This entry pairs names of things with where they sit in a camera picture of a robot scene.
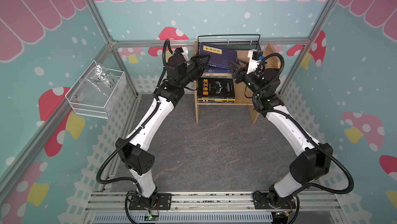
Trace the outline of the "blue book small yellow label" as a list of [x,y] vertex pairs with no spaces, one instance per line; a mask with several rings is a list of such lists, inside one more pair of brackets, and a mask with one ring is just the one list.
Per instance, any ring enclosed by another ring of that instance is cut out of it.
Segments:
[[230,70],[205,70],[204,73],[209,73],[209,74],[230,74],[231,71]]

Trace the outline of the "navy book yellow label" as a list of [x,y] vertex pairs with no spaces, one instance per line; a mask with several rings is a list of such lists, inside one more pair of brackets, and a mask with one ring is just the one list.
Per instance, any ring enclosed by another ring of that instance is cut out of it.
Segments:
[[231,62],[237,62],[237,51],[201,43],[199,55],[210,55],[208,65],[219,69],[229,69]]
[[214,66],[207,66],[207,70],[212,69],[212,70],[230,70],[229,68],[219,68],[219,67],[214,67]]

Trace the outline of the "black book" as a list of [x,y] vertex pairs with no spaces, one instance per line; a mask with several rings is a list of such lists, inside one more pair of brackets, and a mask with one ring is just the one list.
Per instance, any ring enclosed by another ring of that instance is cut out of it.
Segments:
[[200,78],[197,85],[198,99],[235,99],[235,87],[231,78]]

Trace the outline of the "yellow cover book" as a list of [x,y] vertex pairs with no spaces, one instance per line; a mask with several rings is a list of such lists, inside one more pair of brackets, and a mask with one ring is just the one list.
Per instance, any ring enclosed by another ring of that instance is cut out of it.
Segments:
[[209,104],[234,104],[235,99],[197,99],[197,102]]

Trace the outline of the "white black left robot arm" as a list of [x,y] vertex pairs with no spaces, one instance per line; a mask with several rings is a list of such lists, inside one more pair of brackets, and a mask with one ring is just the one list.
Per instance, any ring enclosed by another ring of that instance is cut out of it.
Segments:
[[[127,194],[128,198],[137,201],[139,206],[152,209],[159,204],[157,187],[152,176],[155,157],[148,152],[152,139],[165,118],[170,114],[191,82],[203,75],[210,62],[209,55],[198,55],[186,60],[182,48],[171,48],[169,39],[162,48],[162,73],[152,93],[153,102],[135,129],[126,138],[120,138],[115,144],[115,151],[100,166],[96,181],[99,184],[110,184],[119,181],[130,181],[136,191]],[[130,170],[131,176],[113,179],[102,179],[102,173],[115,157]]]

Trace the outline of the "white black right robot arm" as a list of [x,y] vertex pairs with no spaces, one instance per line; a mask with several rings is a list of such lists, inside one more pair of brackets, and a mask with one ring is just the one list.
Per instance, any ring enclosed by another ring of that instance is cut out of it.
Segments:
[[[278,209],[297,198],[298,193],[308,187],[345,195],[353,191],[354,179],[349,171],[333,156],[333,148],[313,138],[287,111],[276,94],[280,84],[280,74],[285,66],[279,53],[263,55],[262,51],[249,51],[249,61],[230,62],[232,78],[236,83],[244,83],[253,92],[253,108],[268,119],[285,137],[294,149],[296,159],[290,164],[289,172],[277,183],[270,186],[265,202]],[[347,178],[347,187],[331,189],[314,183],[326,175],[330,165],[339,167]]]

